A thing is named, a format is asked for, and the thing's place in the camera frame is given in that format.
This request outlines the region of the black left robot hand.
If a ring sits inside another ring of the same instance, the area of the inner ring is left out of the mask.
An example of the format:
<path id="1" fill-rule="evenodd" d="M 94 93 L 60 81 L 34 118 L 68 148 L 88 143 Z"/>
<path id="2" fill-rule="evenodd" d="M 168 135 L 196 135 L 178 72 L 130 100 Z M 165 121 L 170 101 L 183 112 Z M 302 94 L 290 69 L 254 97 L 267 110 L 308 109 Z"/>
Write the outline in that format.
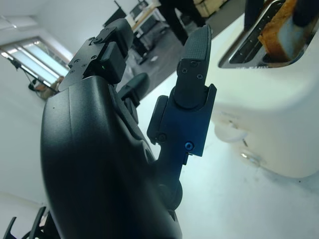
<path id="1" fill-rule="evenodd" d="M 146 134 L 136 108 L 147 77 L 120 91 L 133 31 L 120 18 L 87 39 L 45 103 L 41 170 L 64 239 L 180 239 L 175 213 L 189 155 L 202 156 L 217 89 L 205 84 L 211 28 L 187 39 L 176 85 L 157 99 Z"/>

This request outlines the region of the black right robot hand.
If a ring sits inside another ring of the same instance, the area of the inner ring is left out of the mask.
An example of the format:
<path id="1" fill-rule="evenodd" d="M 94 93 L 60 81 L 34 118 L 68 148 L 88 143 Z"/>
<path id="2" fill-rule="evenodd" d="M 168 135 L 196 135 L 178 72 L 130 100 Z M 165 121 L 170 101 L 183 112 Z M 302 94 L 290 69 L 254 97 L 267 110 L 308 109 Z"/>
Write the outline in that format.
<path id="1" fill-rule="evenodd" d="M 319 19 L 317 0 L 286 0 L 258 40 L 275 62 L 288 62 L 303 49 Z"/>

